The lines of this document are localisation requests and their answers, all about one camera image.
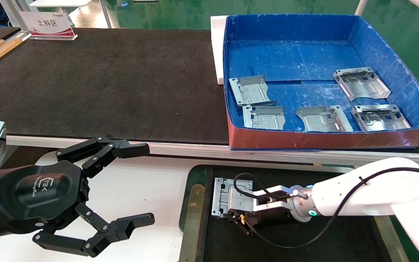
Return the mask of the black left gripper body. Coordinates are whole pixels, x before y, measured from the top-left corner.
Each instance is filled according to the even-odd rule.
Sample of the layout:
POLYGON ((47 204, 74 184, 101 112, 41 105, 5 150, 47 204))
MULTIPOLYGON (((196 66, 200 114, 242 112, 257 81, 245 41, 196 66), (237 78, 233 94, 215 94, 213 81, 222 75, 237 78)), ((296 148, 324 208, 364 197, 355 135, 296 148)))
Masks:
POLYGON ((83 171, 65 160, 0 170, 0 237, 63 229, 78 217, 75 207, 88 194, 83 171))

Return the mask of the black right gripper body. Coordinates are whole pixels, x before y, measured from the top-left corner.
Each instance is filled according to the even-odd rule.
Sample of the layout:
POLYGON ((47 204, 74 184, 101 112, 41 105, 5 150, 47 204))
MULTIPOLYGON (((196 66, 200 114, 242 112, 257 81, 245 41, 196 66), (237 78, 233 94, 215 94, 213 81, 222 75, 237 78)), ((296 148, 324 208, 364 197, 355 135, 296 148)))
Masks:
POLYGON ((255 229, 260 229, 293 223, 293 217, 290 210, 276 208, 262 210, 260 212, 246 212, 246 221, 255 229))

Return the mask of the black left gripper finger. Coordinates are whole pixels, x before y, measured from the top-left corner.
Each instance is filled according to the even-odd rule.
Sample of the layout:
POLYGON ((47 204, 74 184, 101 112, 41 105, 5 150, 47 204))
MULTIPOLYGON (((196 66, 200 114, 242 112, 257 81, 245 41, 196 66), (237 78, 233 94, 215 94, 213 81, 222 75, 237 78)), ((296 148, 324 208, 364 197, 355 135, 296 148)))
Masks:
POLYGON ((149 154, 150 148, 146 143, 130 144, 126 139, 111 140, 98 136, 58 150, 56 157, 58 161, 71 163, 87 159, 81 168, 85 177, 93 178, 116 158, 130 159, 149 154))
POLYGON ((38 232, 33 237, 33 242, 47 250, 94 258, 110 244, 130 239, 136 228, 151 226, 155 223, 153 213, 118 218, 108 223, 85 203, 76 205, 75 212, 77 216, 96 229, 93 237, 82 240, 56 235, 55 232, 58 229, 56 225, 38 232))

